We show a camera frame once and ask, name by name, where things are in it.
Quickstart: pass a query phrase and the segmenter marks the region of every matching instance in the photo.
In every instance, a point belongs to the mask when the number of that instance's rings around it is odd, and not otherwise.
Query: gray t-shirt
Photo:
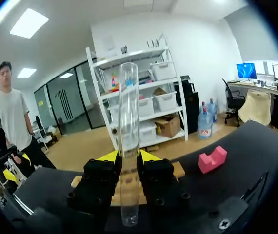
[[[0,126],[4,129],[9,143],[16,145],[20,151],[28,147],[32,141],[24,117],[28,112],[21,91],[0,91]]]

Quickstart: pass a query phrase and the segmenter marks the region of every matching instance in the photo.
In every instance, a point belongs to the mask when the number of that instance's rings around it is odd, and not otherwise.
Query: cable
[[[264,183],[262,185],[260,194],[258,196],[258,200],[257,200],[257,203],[258,203],[260,198],[261,198],[262,192],[263,192],[263,190],[265,188],[265,185],[266,185],[266,182],[267,182],[267,177],[268,177],[268,171],[266,171],[264,174],[261,175],[260,179],[256,182],[256,184],[251,189],[248,189],[245,192],[245,194],[241,197],[241,199],[243,201],[245,201],[255,191],[255,189],[258,187],[258,185],[261,183],[261,181],[265,178],[265,181],[264,181]]]
[[[263,185],[262,185],[260,194],[259,194],[259,196],[258,196],[257,203],[259,202],[260,197],[261,197],[261,195],[262,195],[262,192],[264,191],[264,188],[265,188],[265,185],[266,185],[266,182],[267,182],[267,178],[268,178],[268,171],[266,171],[265,180],[264,180],[264,183],[263,183]]]

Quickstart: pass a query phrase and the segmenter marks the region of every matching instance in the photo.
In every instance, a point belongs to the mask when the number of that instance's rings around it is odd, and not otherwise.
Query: glass door
[[[92,128],[105,126],[88,62],[76,67],[79,88]]]
[[[48,82],[47,86],[52,108],[64,134],[91,128],[80,97],[74,68]]]
[[[38,113],[40,115],[41,124],[45,131],[47,132],[49,126],[58,128],[49,102],[46,85],[34,92],[34,95],[37,103]]]

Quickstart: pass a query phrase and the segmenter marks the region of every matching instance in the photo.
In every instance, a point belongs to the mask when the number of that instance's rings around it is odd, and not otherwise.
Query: beige chair
[[[244,123],[253,120],[268,125],[270,123],[270,103],[270,93],[249,89],[246,101],[238,111],[238,116]]]

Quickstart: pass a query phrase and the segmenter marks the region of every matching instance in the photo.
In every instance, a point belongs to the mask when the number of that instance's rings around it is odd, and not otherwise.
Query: clear glass tube
[[[134,63],[120,66],[119,76],[119,152],[121,219],[125,226],[138,222],[139,175],[139,85],[138,67]]]

